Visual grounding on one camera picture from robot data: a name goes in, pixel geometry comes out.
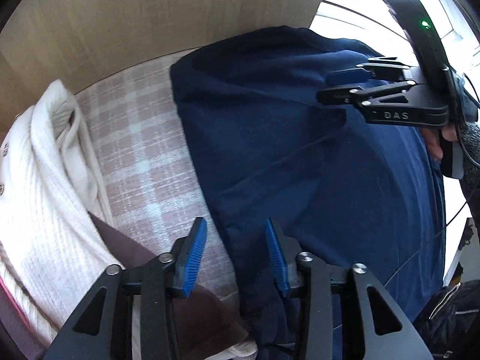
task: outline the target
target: black cable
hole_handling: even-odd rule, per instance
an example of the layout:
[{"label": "black cable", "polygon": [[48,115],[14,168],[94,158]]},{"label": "black cable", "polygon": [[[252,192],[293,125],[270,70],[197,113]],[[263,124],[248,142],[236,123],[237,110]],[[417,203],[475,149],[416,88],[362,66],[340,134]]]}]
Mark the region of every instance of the black cable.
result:
[{"label": "black cable", "polygon": [[[464,74],[465,78],[468,80],[468,82],[470,83],[474,93],[475,93],[475,96],[477,96],[477,100],[476,101],[472,101],[476,107],[478,109],[480,109],[480,98],[479,98],[479,95],[477,93],[477,90],[475,89],[475,86],[473,85],[472,83],[472,80],[466,75]],[[457,133],[457,138],[458,138],[458,142],[460,144],[460,147],[462,148],[462,151],[463,151],[463,154],[465,155],[465,157],[471,162],[471,164],[477,168],[480,168],[480,163],[478,163],[477,161],[475,161],[470,153],[468,152],[467,148],[465,147],[465,144],[463,142],[463,139],[462,139],[462,135],[460,134],[460,126],[458,125],[455,125],[455,132]]]},{"label": "black cable", "polygon": [[351,12],[351,13],[355,13],[356,15],[362,16],[362,17],[364,17],[365,19],[368,19],[368,20],[370,20],[370,21],[373,21],[375,24],[378,24],[379,26],[382,26],[383,28],[387,29],[388,31],[393,32],[395,35],[399,36],[399,37],[402,38],[403,40],[408,41],[408,39],[407,39],[406,37],[400,35],[399,33],[393,31],[391,28],[388,28],[386,25],[381,24],[380,22],[372,19],[371,17],[368,17],[368,16],[366,16],[366,15],[363,15],[363,14],[360,13],[360,12],[354,11],[353,9],[344,7],[343,5],[340,5],[340,4],[332,3],[331,1],[327,1],[327,0],[322,0],[322,3],[328,4],[328,5],[333,5],[334,7],[341,8],[341,9],[345,9],[346,11],[349,11],[349,12]]},{"label": "black cable", "polygon": [[[447,227],[453,222],[453,220],[460,214],[460,212],[462,212],[462,210],[464,209],[464,207],[468,204],[468,202],[470,201],[470,199],[472,198],[478,184],[480,182],[480,179],[477,180],[477,183],[475,184],[474,188],[472,189],[469,197],[465,200],[465,203],[463,203],[462,207],[460,208],[460,210],[457,211],[457,213],[452,217],[452,219],[450,219],[448,221],[448,223],[437,233],[435,234],[432,238],[430,238],[430,240],[425,244],[423,245],[420,249],[418,249],[415,253],[413,253],[403,264],[401,264],[397,269],[395,269],[395,271],[392,273],[392,275],[388,278],[388,280],[385,282],[385,284],[383,284],[384,287],[388,286],[388,284],[392,281],[392,279],[398,274],[398,272],[400,272],[400,270],[406,266],[417,254],[419,254],[421,251],[423,251],[428,245],[430,245],[430,243],[436,239],[438,236],[442,235],[445,233]],[[333,328],[333,330],[337,330],[339,327],[342,327],[342,324],[340,325],[337,325]]]},{"label": "black cable", "polygon": [[[480,98],[477,94],[477,91],[475,90],[475,87],[473,86],[473,83],[472,81],[470,80],[470,78],[465,74],[465,78],[469,81],[470,85],[472,86],[473,88],[473,91],[475,93],[475,96],[477,96],[477,102],[474,102],[474,104],[477,106],[478,109],[480,109]],[[455,130],[457,132],[457,138],[458,138],[458,142],[460,143],[460,146],[462,147],[462,151],[465,155],[465,157],[467,157],[467,159],[476,167],[480,168],[480,163],[478,163],[477,161],[475,161],[469,154],[469,152],[467,151],[467,149],[465,148],[465,145],[463,143],[463,140],[462,140],[462,137],[460,135],[460,129],[458,127],[458,125],[455,125]],[[397,269],[395,269],[395,271],[392,273],[392,275],[388,278],[388,280],[385,282],[385,284],[383,284],[384,287],[388,286],[388,284],[392,281],[392,279],[398,274],[398,272],[400,272],[400,270],[406,266],[417,254],[419,254],[421,251],[423,251],[428,245],[430,245],[430,243],[436,239],[438,236],[442,235],[442,234],[445,234],[446,232],[446,229],[447,227],[453,222],[453,220],[460,214],[460,212],[462,212],[462,210],[464,209],[464,207],[470,202],[473,194],[475,193],[476,189],[477,189],[477,186],[479,185],[480,183],[480,179],[477,180],[477,182],[475,183],[474,187],[472,188],[472,191],[471,193],[469,194],[469,196],[466,198],[465,200],[465,203],[463,203],[462,207],[460,208],[460,210],[457,211],[457,213],[453,216],[452,219],[450,219],[448,221],[448,223],[437,233],[435,234],[425,245],[423,245],[420,249],[418,249],[414,254],[412,254],[405,262],[403,262]],[[339,327],[341,327],[342,324],[340,325],[337,325],[333,328],[333,330],[337,330]]]},{"label": "black cable", "polygon": [[473,85],[472,83],[472,80],[464,73],[463,74],[465,76],[465,78],[468,80],[468,82],[470,83],[470,86],[472,87],[474,93],[475,93],[475,96],[477,96],[477,102],[480,102],[480,98],[479,98],[479,95],[477,93],[477,90],[475,89],[475,86]]}]

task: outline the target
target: maroon fabric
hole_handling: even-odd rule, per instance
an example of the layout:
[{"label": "maroon fabric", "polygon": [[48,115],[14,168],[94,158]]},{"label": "maroon fabric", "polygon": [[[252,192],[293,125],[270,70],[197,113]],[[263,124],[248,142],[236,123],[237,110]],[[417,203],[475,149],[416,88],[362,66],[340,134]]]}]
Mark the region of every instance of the maroon fabric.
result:
[{"label": "maroon fabric", "polygon": [[25,326],[2,286],[0,286],[0,322],[2,325],[0,328],[3,328],[0,329],[0,359],[40,360],[43,357],[45,347]]},{"label": "maroon fabric", "polygon": [[[141,266],[156,257],[131,238],[90,216],[106,247],[125,268]],[[201,286],[195,286],[187,299],[174,299],[173,313],[182,360],[203,360],[243,342],[248,335],[236,316]]]}]

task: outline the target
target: navy blue garment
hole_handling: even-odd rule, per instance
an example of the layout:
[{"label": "navy blue garment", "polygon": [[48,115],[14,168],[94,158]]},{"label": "navy blue garment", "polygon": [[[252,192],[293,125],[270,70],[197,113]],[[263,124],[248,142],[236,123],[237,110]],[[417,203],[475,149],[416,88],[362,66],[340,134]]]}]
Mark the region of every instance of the navy blue garment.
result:
[{"label": "navy blue garment", "polygon": [[362,262],[382,283],[425,246],[387,286],[411,320],[442,286],[445,239],[434,237],[445,225],[443,185],[419,132],[368,125],[351,106],[315,99],[328,73],[371,56],[379,54],[356,40],[278,27],[206,46],[171,68],[193,164],[261,360],[285,356],[262,345],[291,339],[295,325],[295,308],[274,286],[268,217],[304,250],[344,267]]}]

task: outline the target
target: white knit sweater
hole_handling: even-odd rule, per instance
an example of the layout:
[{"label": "white knit sweater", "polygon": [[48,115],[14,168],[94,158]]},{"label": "white knit sweater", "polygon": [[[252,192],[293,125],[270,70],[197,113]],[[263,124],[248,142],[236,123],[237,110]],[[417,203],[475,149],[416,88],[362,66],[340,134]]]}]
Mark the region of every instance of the white knit sweater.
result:
[{"label": "white knit sweater", "polygon": [[42,343],[110,264],[87,210],[114,226],[78,104],[54,81],[5,138],[0,276]]}]

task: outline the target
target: plaid bedsheet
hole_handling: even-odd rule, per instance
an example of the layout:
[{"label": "plaid bedsheet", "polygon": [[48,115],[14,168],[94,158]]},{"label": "plaid bedsheet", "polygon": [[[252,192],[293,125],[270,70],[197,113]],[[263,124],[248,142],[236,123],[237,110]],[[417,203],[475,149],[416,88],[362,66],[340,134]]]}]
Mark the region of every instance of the plaid bedsheet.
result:
[{"label": "plaid bedsheet", "polygon": [[233,266],[207,209],[173,102],[169,68],[187,53],[128,68],[76,97],[117,228],[160,254],[203,216],[208,238],[198,283],[219,298],[235,297]]}]

